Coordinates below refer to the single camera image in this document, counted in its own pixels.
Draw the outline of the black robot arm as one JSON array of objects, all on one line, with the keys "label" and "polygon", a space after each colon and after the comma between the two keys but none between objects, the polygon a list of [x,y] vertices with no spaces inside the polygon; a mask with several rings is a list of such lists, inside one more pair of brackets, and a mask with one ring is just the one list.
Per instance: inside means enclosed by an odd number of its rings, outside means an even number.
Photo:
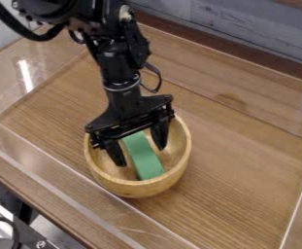
[{"label": "black robot arm", "polygon": [[155,67],[147,63],[149,40],[142,36],[126,0],[13,0],[11,7],[25,18],[62,25],[70,37],[86,49],[98,65],[107,107],[85,126],[90,146],[106,151],[117,166],[126,164],[119,140],[149,129],[158,149],[169,140],[174,117],[173,97],[141,92],[139,70]]}]

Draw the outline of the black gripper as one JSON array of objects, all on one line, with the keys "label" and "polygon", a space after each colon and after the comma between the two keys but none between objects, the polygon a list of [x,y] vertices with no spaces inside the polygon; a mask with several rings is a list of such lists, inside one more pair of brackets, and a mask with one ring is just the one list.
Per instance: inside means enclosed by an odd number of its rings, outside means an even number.
[{"label": "black gripper", "polygon": [[94,148],[105,148],[115,166],[126,166],[117,140],[150,128],[153,142],[159,151],[167,145],[173,96],[142,96],[139,86],[123,89],[105,88],[109,105],[103,113],[85,126]]}]

